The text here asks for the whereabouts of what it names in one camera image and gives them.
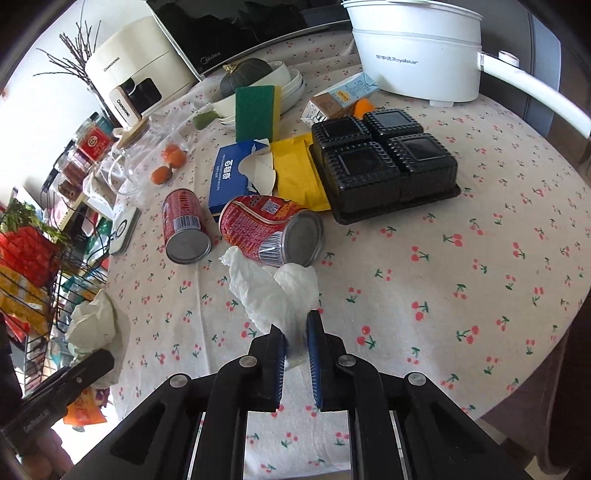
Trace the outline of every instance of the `black plastic container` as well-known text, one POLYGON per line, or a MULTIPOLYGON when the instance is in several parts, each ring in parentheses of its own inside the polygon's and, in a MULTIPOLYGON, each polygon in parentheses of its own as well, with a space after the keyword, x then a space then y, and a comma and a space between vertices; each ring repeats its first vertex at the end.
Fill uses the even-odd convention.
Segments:
POLYGON ((363 123, 368 127, 372 139, 380 143, 388 142, 393 137, 423 133, 420 123, 397 108, 368 112, 363 116, 363 123))
POLYGON ((400 199, 400 171, 376 142, 326 151, 324 174, 342 212, 353 213, 400 199))
POLYGON ((322 185, 324 185, 326 197, 328 198, 328 201, 330 203, 330 208, 332 210, 333 217, 335 217, 336 222, 341 225, 350 225, 351 223, 360 222, 361 220, 367 220, 368 218, 377 217, 379 215, 385 215, 386 213, 396 212, 398 210, 417 207, 420 205, 426 205, 428 203, 437 202, 439 200, 452 199, 454 197, 457 197, 462 192, 460 190, 460 187, 454 185, 453 188, 446 192, 436 193, 424 197, 417 197, 408 202, 398 201, 391 203, 382 203, 381 205, 370 208, 359 208, 356 209, 354 212, 345 212, 341 208, 342 202, 339 199, 339 192, 338 190, 335 190, 333 188, 333 184, 329 182, 325 169, 322 166, 320 159, 316 156, 314 145, 311 145, 309 150, 310 155, 314 160, 314 164, 316 165, 316 170, 318 171, 320 180, 322 181, 322 185))
POLYGON ((431 134, 391 138, 386 150, 401 173, 401 202, 455 186, 457 161, 431 134))
POLYGON ((327 150, 370 140, 368 128, 354 116, 342 116, 312 125, 314 149, 321 159, 327 150))

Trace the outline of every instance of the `spice jar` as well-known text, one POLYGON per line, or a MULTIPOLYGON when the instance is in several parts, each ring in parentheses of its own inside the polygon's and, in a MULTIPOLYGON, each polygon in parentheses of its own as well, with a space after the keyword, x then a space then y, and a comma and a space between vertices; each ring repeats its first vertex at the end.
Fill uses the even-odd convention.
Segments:
POLYGON ((90 118, 84 120, 72 137, 76 146, 93 162, 101 160, 113 145, 112 140, 96 122, 90 118))
POLYGON ((71 142, 70 148, 66 148, 68 152, 68 158, 70 161, 74 162, 77 166, 79 166, 85 174, 88 173, 90 170, 92 163, 90 162, 89 158, 84 154, 82 150, 80 150, 77 146, 74 145, 74 142, 71 142))
POLYGON ((77 164, 74 159, 68 157, 67 151, 61 154, 56 162, 55 168, 63 174, 74 187, 82 190, 82 182, 86 178, 88 169, 84 171, 80 164, 77 164))
POLYGON ((61 173, 57 174, 55 180, 52 182, 49 188, 63 197, 64 200, 68 201, 76 200, 78 195, 82 193, 81 189, 78 189, 76 186, 72 185, 70 181, 61 173))

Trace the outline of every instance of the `white wall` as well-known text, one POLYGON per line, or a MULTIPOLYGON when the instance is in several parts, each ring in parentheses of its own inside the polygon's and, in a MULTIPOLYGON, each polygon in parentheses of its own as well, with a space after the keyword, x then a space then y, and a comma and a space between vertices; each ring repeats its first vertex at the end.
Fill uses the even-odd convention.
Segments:
MULTIPOLYGON (((82 0, 77 0, 35 42, 12 75, 7 97, 0 100, 0 202, 6 203, 15 184, 24 185, 38 197, 51 166, 78 126, 99 104, 84 82, 71 75, 43 75, 55 72, 43 48, 57 56, 68 56, 59 34, 76 35, 82 0)), ((86 0, 83 19, 89 25, 101 20, 97 46, 123 25, 151 15, 142 0, 86 0)))

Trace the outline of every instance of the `crumpled tissue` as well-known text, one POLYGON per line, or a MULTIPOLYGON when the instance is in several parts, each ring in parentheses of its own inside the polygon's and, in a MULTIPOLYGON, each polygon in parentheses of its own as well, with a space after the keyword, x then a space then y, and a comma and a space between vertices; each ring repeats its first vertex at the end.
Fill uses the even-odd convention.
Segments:
POLYGON ((90 303, 77 305, 66 332, 68 348, 76 365, 92 352, 104 348, 115 359, 113 370, 99 378, 92 386, 107 388, 119 381, 129 341, 129 319, 115 306, 105 290, 99 290, 90 303))
POLYGON ((318 278, 314 267, 288 263, 280 268, 260 266, 230 247, 222 264, 230 267, 230 292, 240 300, 246 315, 262 333, 275 324, 287 340, 285 369, 308 357, 306 318, 318 305, 318 278))

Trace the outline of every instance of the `small orange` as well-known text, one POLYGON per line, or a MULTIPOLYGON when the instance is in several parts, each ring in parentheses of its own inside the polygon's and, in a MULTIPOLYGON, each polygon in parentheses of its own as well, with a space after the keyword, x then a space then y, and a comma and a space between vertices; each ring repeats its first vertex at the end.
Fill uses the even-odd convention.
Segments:
POLYGON ((167 145, 166 148, 162 151, 162 158, 164 159, 164 161, 166 161, 166 159, 172 152, 176 152, 177 150, 180 150, 180 147, 177 144, 171 143, 170 145, 167 145))
POLYGON ((170 167, 158 167, 152 172, 152 183, 162 185, 173 177, 173 170, 170 167))
POLYGON ((175 150, 168 154, 164 162, 171 168, 181 168, 187 162, 187 154, 181 149, 175 150))
POLYGON ((357 100, 357 103, 353 107, 353 116, 359 120, 363 120, 363 115, 368 112, 373 112, 375 106, 367 98, 361 98, 357 100))

